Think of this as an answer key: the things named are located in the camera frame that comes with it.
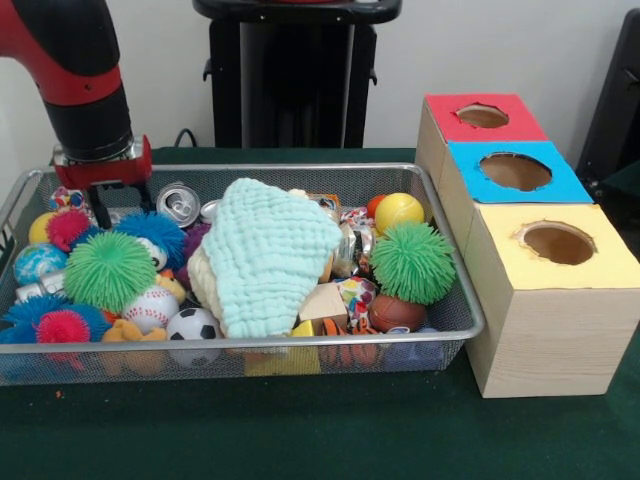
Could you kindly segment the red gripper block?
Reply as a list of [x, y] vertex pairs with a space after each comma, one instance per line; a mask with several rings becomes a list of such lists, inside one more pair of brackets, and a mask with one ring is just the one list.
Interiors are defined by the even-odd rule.
[[67, 157], [62, 146], [53, 149], [53, 166], [60, 182], [68, 189], [88, 189], [89, 203], [102, 229], [111, 228], [108, 209], [100, 200], [97, 185], [137, 185], [140, 208], [149, 213], [153, 200], [146, 182], [152, 174], [152, 156], [146, 135], [136, 136], [129, 146], [115, 157], [91, 162], [80, 162]]

